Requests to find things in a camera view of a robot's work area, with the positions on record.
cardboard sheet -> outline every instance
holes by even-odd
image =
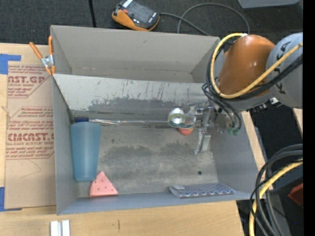
[[[47,46],[37,47],[48,55]],[[7,128],[0,150],[5,157],[4,208],[55,205],[52,77],[29,45],[0,44],[0,54],[21,57],[7,65]]]

pink triangular sponge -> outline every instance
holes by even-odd
[[[109,181],[103,171],[97,174],[96,179],[90,186],[90,197],[100,196],[116,196],[118,194],[116,188]]]

metal rod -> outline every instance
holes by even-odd
[[[92,0],[89,0],[89,5],[90,5],[90,12],[91,12],[91,17],[92,17],[93,27],[96,28],[96,21],[95,21],[95,15],[94,15],[94,9],[93,9],[93,2],[92,2]]]

black floor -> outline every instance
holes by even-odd
[[[121,0],[93,0],[96,26],[121,29],[111,18],[113,8]],[[243,9],[237,0],[139,0],[159,11],[182,15],[190,7],[201,3],[218,3],[240,12],[250,25],[250,32],[261,35],[275,44],[285,36],[303,31],[303,5]],[[247,32],[244,20],[222,6],[202,6],[187,14],[186,19],[209,35],[224,37],[232,32]],[[47,44],[51,25],[92,27],[88,0],[0,0],[0,42]],[[162,16],[155,31],[177,32],[178,20]],[[201,34],[182,23],[182,33]],[[267,157],[285,146],[302,143],[292,110],[285,106],[252,114]],[[290,204],[285,204],[290,213]],[[241,211],[246,224],[246,213]]]

orange object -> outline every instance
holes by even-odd
[[[53,38],[52,36],[49,36],[48,38],[48,48],[49,48],[49,54],[53,55],[54,54],[54,47],[53,47]],[[51,66],[52,73],[56,72],[56,67],[54,65]]]
[[[255,81],[265,72],[267,59],[274,47],[274,43],[262,36],[246,35],[238,38],[224,54],[225,60],[218,77],[220,91],[234,94]]]
[[[187,128],[178,128],[178,131],[182,134],[182,135],[190,135],[193,131],[193,128],[187,129]]]
[[[294,202],[296,202],[299,206],[304,208],[304,205],[303,205],[303,183],[292,188],[288,197],[291,198]]]
[[[134,22],[132,21],[132,19],[131,19],[130,17],[128,17],[128,15],[127,15],[123,10],[119,10],[119,11],[117,12],[117,16],[115,16],[114,13],[112,13],[112,18],[113,18],[116,22],[120,23],[121,25],[126,26],[126,27],[128,27],[128,28],[131,28],[131,29],[133,29],[133,30],[151,31],[151,30],[153,30],[153,29],[157,26],[157,24],[158,24],[158,21],[157,21],[156,24],[155,24],[152,28],[150,28],[150,29],[141,28],[141,27],[139,27],[139,26],[136,26],[136,25],[134,24]]]
[[[51,36],[49,36],[48,38],[48,48],[49,48],[49,54],[50,56],[48,57],[43,57],[43,55],[40,53],[39,49],[34,45],[33,42],[30,42],[30,47],[33,49],[34,53],[36,54],[36,56],[42,61],[42,63],[44,64],[46,71],[49,73],[49,75],[52,75],[52,73],[56,72],[56,67],[53,65],[53,54],[54,54],[54,49],[53,49],[53,43],[52,43],[53,39]]]
[[[118,191],[103,171],[97,174],[90,186],[90,197],[116,196]]]

